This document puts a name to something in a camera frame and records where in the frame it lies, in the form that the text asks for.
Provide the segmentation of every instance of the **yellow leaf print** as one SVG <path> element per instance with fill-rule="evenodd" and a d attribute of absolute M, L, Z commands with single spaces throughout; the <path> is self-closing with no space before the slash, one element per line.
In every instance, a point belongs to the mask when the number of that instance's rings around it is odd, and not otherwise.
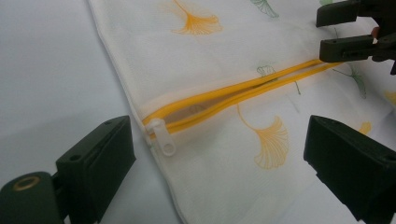
<path fill-rule="evenodd" d="M 219 18 L 217 16 L 193 15 L 189 10 L 186 9 L 184 4 L 180 4 L 180 2 L 177 0 L 174 0 L 174 3 L 185 14 L 184 19 L 186 20 L 186 23 L 181 30 L 173 32 L 183 35 L 210 35 L 214 32 L 222 30 L 222 27 L 219 24 Z"/>
<path fill-rule="evenodd" d="M 259 155 L 254 157 L 256 164 L 266 170 L 283 165 L 289 152 L 289 140 L 288 131 L 280 117 L 275 116 L 273 124 L 266 129 L 255 129 L 242 117 L 239 105 L 237 109 L 239 118 L 260 138 L 262 149 Z"/>
<path fill-rule="evenodd" d="M 388 98 L 394 105 L 396 105 L 396 92 L 385 91 L 385 97 Z"/>
<path fill-rule="evenodd" d="M 359 129 L 359 132 L 362 134 L 367 135 L 371 131 L 371 123 L 370 122 L 363 122 L 361 125 L 361 128 Z"/>

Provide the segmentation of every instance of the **zipper slider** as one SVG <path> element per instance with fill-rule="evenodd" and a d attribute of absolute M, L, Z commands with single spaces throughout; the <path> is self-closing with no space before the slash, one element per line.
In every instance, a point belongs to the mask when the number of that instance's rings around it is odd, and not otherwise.
<path fill-rule="evenodd" d="M 176 153 L 176 145 L 171 134 L 166 129 L 163 119 L 152 119 L 149 124 L 146 125 L 146 130 L 149 134 L 155 134 L 163 155 L 170 157 Z"/>

